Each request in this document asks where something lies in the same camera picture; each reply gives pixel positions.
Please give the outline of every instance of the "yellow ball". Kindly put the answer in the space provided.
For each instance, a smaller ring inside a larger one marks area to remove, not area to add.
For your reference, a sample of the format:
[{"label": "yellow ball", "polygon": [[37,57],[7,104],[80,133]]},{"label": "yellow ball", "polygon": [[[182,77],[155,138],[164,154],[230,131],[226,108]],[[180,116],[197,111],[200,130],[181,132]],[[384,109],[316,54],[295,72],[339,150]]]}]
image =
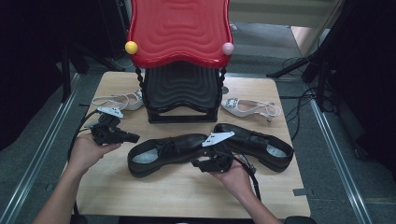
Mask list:
[{"label": "yellow ball", "polygon": [[134,41],[128,41],[125,44],[125,50],[129,53],[129,54],[136,54],[137,52],[137,44]]}]

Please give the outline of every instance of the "shoe sole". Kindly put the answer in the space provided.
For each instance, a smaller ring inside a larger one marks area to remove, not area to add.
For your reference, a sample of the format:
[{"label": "shoe sole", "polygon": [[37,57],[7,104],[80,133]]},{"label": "shoe sole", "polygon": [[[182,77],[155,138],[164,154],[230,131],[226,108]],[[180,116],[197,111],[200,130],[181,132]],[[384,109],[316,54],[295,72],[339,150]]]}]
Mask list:
[{"label": "shoe sole", "polygon": [[164,165],[162,165],[162,166],[154,167],[154,168],[152,168],[152,169],[150,169],[150,170],[147,170],[147,171],[144,171],[144,172],[134,172],[134,171],[132,171],[131,169],[129,169],[129,172],[131,173],[132,176],[134,176],[134,177],[136,177],[136,178],[142,178],[142,177],[145,177],[145,176],[147,176],[147,175],[151,175],[152,173],[154,173],[154,172],[156,172],[156,171],[159,171],[159,170],[160,170],[163,166],[165,166],[165,165],[187,163],[187,162],[189,162],[189,161],[191,161],[191,160],[193,160],[193,159],[196,159],[196,158],[198,158],[198,157],[199,157],[199,156],[194,157],[194,158],[188,158],[188,159],[186,159],[186,160],[184,160],[184,161],[175,161],[175,162],[166,163],[166,164],[164,164]]}]

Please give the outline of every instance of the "red stool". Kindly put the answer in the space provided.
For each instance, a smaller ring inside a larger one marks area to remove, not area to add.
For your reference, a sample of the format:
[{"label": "red stool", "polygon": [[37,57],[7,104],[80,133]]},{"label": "red stool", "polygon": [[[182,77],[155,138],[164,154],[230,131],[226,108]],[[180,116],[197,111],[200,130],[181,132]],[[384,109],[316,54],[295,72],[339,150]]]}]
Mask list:
[{"label": "red stool", "polygon": [[[225,67],[233,52],[228,6],[229,0],[132,0],[125,48],[150,122],[217,120]],[[146,69],[144,80],[140,68]],[[204,114],[161,116],[179,106]]]}]

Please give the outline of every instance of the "metal rail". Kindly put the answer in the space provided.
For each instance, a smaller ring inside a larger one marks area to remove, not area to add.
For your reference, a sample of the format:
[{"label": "metal rail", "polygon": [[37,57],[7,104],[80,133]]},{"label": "metal rail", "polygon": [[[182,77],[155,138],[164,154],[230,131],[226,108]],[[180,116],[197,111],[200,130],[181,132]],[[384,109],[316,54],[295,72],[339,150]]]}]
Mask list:
[{"label": "metal rail", "polygon": [[352,209],[355,212],[356,218],[361,224],[372,224],[373,221],[371,220],[369,211],[367,210],[365,202],[361,197],[361,193],[352,177],[352,174],[349,172],[344,157],[337,145],[337,141],[332,134],[332,130],[326,119],[326,116],[319,110],[315,101],[311,101],[311,106],[318,120],[320,129],[323,132],[323,136],[329,147],[330,153],[332,154],[332,160],[334,161],[335,167],[338,171],[338,174],[340,175],[341,181],[343,182],[344,188],[346,189],[346,195],[352,205]]},{"label": "metal rail", "polygon": [[[74,90],[78,88],[79,83],[79,75],[75,74],[72,80],[72,86],[75,87]],[[41,166],[43,165],[44,160],[46,159],[50,151],[52,143],[60,127],[62,126],[64,118],[67,115],[67,112],[70,109],[70,105],[73,103],[75,97],[76,91],[72,91],[70,97],[60,105],[55,117],[53,118],[47,132],[44,135],[43,140],[38,146],[38,149],[36,150],[32,161],[27,167],[23,177],[21,178],[20,183],[15,188],[6,210],[0,217],[0,224],[14,223],[15,219],[17,218],[17,215],[20,212],[21,207],[27,195],[29,194],[29,191],[35,182],[38,172],[40,171]]]}]

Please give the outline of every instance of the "white tag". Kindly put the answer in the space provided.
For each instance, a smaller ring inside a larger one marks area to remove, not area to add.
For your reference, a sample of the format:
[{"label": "white tag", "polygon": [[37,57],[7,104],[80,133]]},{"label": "white tag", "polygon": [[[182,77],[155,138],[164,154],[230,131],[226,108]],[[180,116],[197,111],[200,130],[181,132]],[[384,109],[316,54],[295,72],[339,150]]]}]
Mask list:
[{"label": "white tag", "polygon": [[210,136],[202,143],[203,147],[213,146],[231,136],[234,135],[234,132],[229,133],[211,133]]},{"label": "white tag", "polygon": [[109,115],[116,116],[116,117],[118,117],[118,118],[120,118],[120,119],[123,118],[123,114],[122,114],[121,111],[120,111],[118,108],[116,108],[116,107],[103,107],[103,106],[99,106],[97,110],[99,110],[99,111],[101,111],[101,112],[104,112],[104,113],[107,113],[107,114],[109,114]]}]

